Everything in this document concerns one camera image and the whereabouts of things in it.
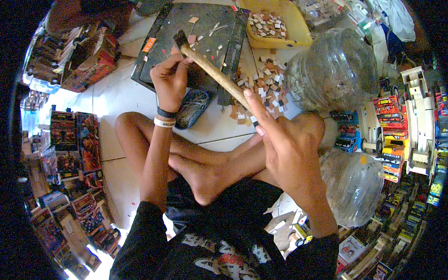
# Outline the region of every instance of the orange label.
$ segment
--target orange label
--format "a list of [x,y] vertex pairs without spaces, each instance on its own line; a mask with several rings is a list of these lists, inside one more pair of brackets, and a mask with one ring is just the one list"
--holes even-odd
[[149,40],[146,43],[145,47],[143,48],[142,52],[149,52],[149,50],[151,50],[152,45],[154,45],[155,41],[156,41],[156,38],[149,38]]

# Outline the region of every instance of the nail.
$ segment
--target nail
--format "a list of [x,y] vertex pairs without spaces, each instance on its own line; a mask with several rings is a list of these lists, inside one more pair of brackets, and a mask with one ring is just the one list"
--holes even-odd
[[243,93],[244,93],[245,97],[249,97],[250,96],[250,91],[249,90],[244,90]]
[[259,125],[255,127],[255,130],[258,132],[258,134],[260,134],[260,136],[264,136],[264,134],[266,133],[266,131],[264,131],[264,128]]

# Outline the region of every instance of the yellow box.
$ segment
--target yellow box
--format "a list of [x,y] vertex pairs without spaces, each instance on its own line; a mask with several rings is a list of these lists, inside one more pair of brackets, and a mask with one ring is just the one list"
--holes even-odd
[[253,48],[290,49],[300,46],[310,46],[313,43],[310,30],[296,5],[287,0],[240,0],[241,7],[252,13],[261,11],[275,12],[281,16],[286,25],[288,39],[263,38],[252,32],[251,25],[247,22],[247,37]]

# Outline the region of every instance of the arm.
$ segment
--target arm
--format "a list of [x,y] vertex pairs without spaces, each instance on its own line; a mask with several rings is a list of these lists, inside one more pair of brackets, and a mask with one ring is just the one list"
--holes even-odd
[[[258,95],[251,90],[244,90],[244,94],[260,124],[255,129],[263,137],[266,168],[280,188],[310,218],[314,239],[288,257],[288,260],[293,260],[286,262],[286,270],[293,276],[289,278],[302,279],[302,276],[306,276],[307,279],[327,279],[325,276],[336,271],[338,228],[320,174],[317,155],[319,141],[310,133],[304,133],[294,140],[275,122]],[[319,264],[318,269],[313,268],[316,263]]]
[[[159,97],[159,107],[179,110],[187,82],[189,62],[179,55],[155,66],[151,77]],[[157,116],[160,120],[167,118]],[[155,126],[140,182],[140,205],[123,248],[119,251],[110,279],[151,279],[167,249],[162,213],[166,208],[167,172],[172,128]]]
[[[151,78],[159,98],[159,108],[177,112],[185,95],[187,70],[191,61],[181,54],[171,56],[151,69]],[[162,121],[173,121],[162,116]],[[167,173],[172,128],[155,126],[151,145],[146,156],[140,183],[140,200],[150,202],[165,212],[167,197]]]

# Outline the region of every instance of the black work board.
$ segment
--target black work board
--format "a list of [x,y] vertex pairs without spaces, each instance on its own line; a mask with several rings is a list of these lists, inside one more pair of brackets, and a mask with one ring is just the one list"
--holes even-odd
[[[246,24],[249,11],[239,9],[234,11],[231,6],[198,3],[167,4],[160,11],[156,21],[149,31],[143,47],[149,38],[156,38],[149,52],[142,52],[136,60],[131,78],[139,84],[155,91],[149,75],[150,70],[170,56],[174,46],[173,35],[182,29],[188,36],[192,31],[197,37],[203,36],[198,44],[192,46],[195,51],[207,56],[207,59],[230,78],[236,81],[236,72],[241,54],[241,47],[246,37]],[[192,17],[198,17],[196,24],[189,22]],[[217,23],[226,28],[213,32]],[[218,104],[233,104],[230,94],[197,65],[188,74],[188,87],[207,90],[218,95]]]

